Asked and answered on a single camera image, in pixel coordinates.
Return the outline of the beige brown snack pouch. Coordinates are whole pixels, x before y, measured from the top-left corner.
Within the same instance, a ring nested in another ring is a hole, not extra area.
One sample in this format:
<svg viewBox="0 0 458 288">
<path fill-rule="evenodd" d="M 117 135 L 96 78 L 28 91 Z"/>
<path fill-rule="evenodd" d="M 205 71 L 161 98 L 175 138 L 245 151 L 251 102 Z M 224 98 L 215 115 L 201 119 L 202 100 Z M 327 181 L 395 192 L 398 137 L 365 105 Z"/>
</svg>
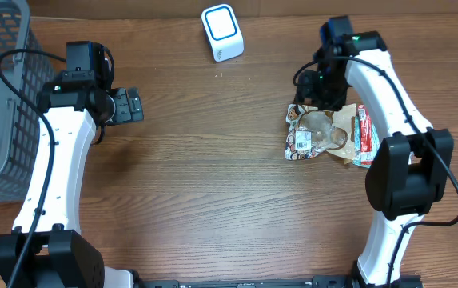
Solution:
<svg viewBox="0 0 458 288">
<path fill-rule="evenodd" d="M 324 152 L 342 158 L 348 163 L 356 156 L 354 121 L 356 105 L 341 110 L 319 110 L 305 104 L 290 104 L 285 121 L 288 134 L 285 139 L 285 158 L 304 160 Z"/>
</svg>

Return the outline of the red stick sachet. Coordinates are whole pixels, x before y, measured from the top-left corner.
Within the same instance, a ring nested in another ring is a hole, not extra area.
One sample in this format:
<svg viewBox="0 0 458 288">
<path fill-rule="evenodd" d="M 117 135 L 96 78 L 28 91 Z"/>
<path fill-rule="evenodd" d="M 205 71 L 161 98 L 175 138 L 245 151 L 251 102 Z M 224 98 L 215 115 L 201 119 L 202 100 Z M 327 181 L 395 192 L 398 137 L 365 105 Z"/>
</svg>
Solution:
<svg viewBox="0 0 458 288">
<path fill-rule="evenodd" d="M 360 127 L 360 163 L 371 165 L 373 156 L 372 120 L 364 105 L 359 105 L 359 127 Z"/>
</svg>

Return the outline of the teal wet wipes pack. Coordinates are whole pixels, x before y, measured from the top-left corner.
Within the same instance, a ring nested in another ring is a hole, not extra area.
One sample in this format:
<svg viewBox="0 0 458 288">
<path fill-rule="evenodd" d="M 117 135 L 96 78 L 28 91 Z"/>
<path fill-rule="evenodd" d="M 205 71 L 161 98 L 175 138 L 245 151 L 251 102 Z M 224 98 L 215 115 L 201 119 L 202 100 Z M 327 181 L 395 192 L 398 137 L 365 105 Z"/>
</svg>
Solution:
<svg viewBox="0 0 458 288">
<path fill-rule="evenodd" d="M 360 156 L 360 147 L 361 147 L 361 140 L 360 140 L 360 117 L 356 116 L 354 120 L 354 144 L 355 144 L 355 154 L 352 160 L 352 164 L 355 166 L 369 168 L 372 163 L 365 162 L 364 159 Z M 380 141 L 376 132 L 376 127 L 372 124 L 372 149 L 371 149 L 371 156 L 372 158 L 376 157 L 376 153 L 379 150 Z"/>
</svg>

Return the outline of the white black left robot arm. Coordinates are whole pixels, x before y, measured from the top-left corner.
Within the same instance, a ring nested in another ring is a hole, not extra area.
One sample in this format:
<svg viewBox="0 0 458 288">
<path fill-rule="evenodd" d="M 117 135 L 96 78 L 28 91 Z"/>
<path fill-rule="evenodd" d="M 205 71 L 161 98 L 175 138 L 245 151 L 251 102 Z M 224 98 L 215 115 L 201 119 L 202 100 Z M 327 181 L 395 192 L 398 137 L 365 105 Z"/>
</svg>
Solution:
<svg viewBox="0 0 458 288">
<path fill-rule="evenodd" d="M 137 88 L 114 88 L 114 58 L 97 42 L 68 42 L 66 69 L 29 107 L 41 132 L 30 185 L 8 234 L 0 234 L 0 276 L 8 287 L 139 287 L 134 270 L 105 265 L 81 235 L 86 156 L 107 126 L 144 118 Z"/>
</svg>

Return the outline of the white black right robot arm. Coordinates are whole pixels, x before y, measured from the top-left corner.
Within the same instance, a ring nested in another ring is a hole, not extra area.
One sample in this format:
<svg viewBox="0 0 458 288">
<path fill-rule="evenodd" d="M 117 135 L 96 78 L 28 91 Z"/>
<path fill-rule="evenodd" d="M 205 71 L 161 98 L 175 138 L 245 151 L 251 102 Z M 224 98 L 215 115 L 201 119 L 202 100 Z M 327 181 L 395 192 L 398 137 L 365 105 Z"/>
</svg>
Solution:
<svg viewBox="0 0 458 288">
<path fill-rule="evenodd" d="M 363 253 L 352 272 L 312 279 L 314 287 L 421 287 L 419 276 L 403 276 L 400 264 L 413 231 L 429 223 L 424 216 L 442 199 L 447 182 L 458 196 L 450 171 L 454 141 L 418 111 L 396 76 L 388 48 L 376 31 L 356 33 L 347 16 L 330 18 L 321 28 L 321 47 L 310 70 L 293 76 L 296 103 L 338 111 L 348 88 L 364 103 L 380 147 L 368 169 L 365 189 L 375 210 Z M 458 223 L 458 215 L 446 224 Z"/>
</svg>

